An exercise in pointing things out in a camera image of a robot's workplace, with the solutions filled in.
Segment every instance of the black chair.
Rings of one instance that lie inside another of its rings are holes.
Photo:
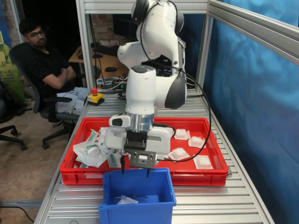
[[[29,79],[28,75],[25,72],[25,64],[27,62],[27,57],[31,52],[31,47],[28,43],[21,43],[19,45],[14,46],[10,52],[9,57],[12,60],[13,63],[16,64],[18,67],[20,73],[26,78],[26,80],[31,85],[34,96],[35,96],[35,102],[33,107],[34,113],[40,113],[42,118],[48,119],[49,122],[57,123],[61,121],[58,125],[63,125],[63,129],[49,135],[48,137],[43,139],[43,148],[47,149],[50,146],[48,145],[47,141],[56,138],[58,136],[69,134],[69,138],[71,136],[71,133],[73,132],[75,128],[74,120],[78,120],[79,115],[69,114],[69,113],[57,113],[55,110],[55,104],[57,102],[70,102],[72,99],[67,97],[48,97],[48,98],[41,98],[37,88],[33,85],[31,80]]]
[[[0,82],[0,118],[3,118],[4,116],[7,115],[7,111],[9,110],[9,100],[6,96],[7,89],[4,88],[4,86]],[[21,150],[24,151],[27,149],[27,146],[24,144],[24,142],[20,139],[8,137],[5,135],[1,135],[4,132],[10,131],[12,135],[16,135],[18,133],[17,129],[15,128],[14,125],[7,126],[7,127],[2,127],[0,128],[0,140],[1,141],[10,141],[10,142],[16,142],[21,144]]]

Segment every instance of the desk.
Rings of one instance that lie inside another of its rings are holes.
[[[77,50],[75,51],[75,53],[70,57],[69,62],[72,63],[79,63],[80,65],[80,70],[81,73],[84,74],[85,70],[84,70],[84,60],[80,60],[78,59],[78,52],[82,49],[82,47],[78,47]],[[101,65],[102,65],[102,69],[103,69],[103,76],[104,78],[107,77],[118,77],[121,76],[122,74],[126,74],[126,76],[128,75],[129,69],[120,62],[120,60],[118,60],[117,57],[114,56],[110,56],[110,55],[103,55],[103,57],[100,58],[101,61]],[[100,63],[97,60],[97,67],[100,69]],[[118,68],[116,71],[111,71],[111,72],[106,72],[105,68],[107,67],[115,67]]]

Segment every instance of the blue bin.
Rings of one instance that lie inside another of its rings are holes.
[[[103,175],[104,197],[99,205],[100,224],[171,224],[177,201],[168,168],[121,170]],[[138,204],[117,204],[120,196]]]

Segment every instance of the aluminum table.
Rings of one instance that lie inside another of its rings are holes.
[[[195,95],[195,90],[188,95]],[[124,112],[126,102],[117,95],[105,95],[98,107],[87,105],[81,114],[70,142],[85,117],[111,117]],[[158,116],[209,118],[202,98],[188,98],[177,110],[158,109]],[[172,224],[273,224],[261,197],[212,113],[212,131],[232,175],[224,187],[175,186],[177,206],[173,208]],[[98,205],[102,203],[101,185],[65,185],[59,167],[51,181],[35,224],[99,224]]]

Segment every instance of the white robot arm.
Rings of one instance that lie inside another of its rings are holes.
[[[185,67],[185,43],[177,37],[184,24],[183,14],[167,0],[138,0],[133,5],[132,18],[139,25],[138,41],[120,46],[119,60],[130,69],[148,57],[164,55],[171,59],[172,76],[157,77],[155,106],[178,109],[185,103],[187,90],[184,74],[175,69]]]
[[[185,43],[177,37],[184,17],[168,0],[137,0],[132,18],[139,25],[138,42],[118,49],[119,60],[130,68],[125,114],[110,118],[105,144],[128,152],[131,167],[153,168],[160,154],[170,152],[172,136],[171,128],[153,123],[154,106],[177,109],[186,100],[185,76],[177,69],[185,64]],[[161,55],[171,59],[170,77],[157,77],[153,67],[141,65]]]

